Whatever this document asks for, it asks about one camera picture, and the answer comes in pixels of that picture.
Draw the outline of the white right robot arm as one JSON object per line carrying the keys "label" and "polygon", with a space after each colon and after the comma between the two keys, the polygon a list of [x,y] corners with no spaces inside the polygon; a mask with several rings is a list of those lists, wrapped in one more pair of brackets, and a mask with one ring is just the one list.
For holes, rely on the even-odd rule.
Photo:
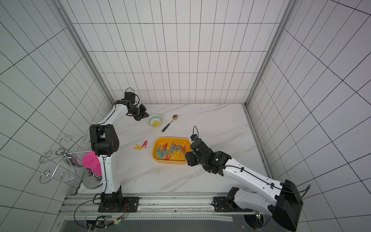
{"label": "white right robot arm", "polygon": [[288,231],[297,230],[303,200],[293,182],[260,175],[230,155],[212,151],[196,134],[190,139],[191,151],[185,155],[189,166],[201,165],[205,171],[233,179],[249,189],[232,187],[227,196],[214,197],[211,205],[215,212],[244,213],[245,222],[254,230],[267,223],[265,216]]}

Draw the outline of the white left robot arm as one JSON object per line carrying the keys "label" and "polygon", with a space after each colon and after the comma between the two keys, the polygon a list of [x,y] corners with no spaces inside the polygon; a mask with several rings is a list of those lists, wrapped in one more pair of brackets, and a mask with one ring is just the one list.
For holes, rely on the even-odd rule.
{"label": "white left robot arm", "polygon": [[113,155],[120,145],[115,127],[122,119],[128,117],[135,121],[149,117],[146,107],[140,103],[140,98],[133,88],[126,89],[124,98],[114,102],[108,115],[101,122],[92,124],[89,128],[91,148],[101,164],[103,177],[101,199],[104,203],[121,205],[123,202]]}

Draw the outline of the teal clothespin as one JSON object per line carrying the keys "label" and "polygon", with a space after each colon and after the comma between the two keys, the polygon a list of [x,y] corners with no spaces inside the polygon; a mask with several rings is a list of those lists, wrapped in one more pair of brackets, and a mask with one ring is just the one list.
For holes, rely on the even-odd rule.
{"label": "teal clothespin", "polygon": [[162,152],[162,148],[159,148],[157,150],[157,155],[156,157],[158,157],[160,160],[163,159],[163,152]]}

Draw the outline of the yellow plastic storage box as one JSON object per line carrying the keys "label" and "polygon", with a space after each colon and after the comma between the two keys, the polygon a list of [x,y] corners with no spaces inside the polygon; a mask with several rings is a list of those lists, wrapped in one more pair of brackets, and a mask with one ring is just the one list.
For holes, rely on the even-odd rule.
{"label": "yellow plastic storage box", "polygon": [[[185,145],[185,154],[182,152],[180,158],[174,157],[174,154],[181,150],[181,145]],[[185,155],[191,151],[190,149],[190,141],[186,138],[175,138],[175,137],[161,137],[158,138],[153,146],[152,158],[161,163],[169,163],[169,164],[187,164]],[[163,152],[163,159],[159,159],[156,157],[157,150],[162,148]],[[165,160],[167,155],[172,155],[169,160]]]}

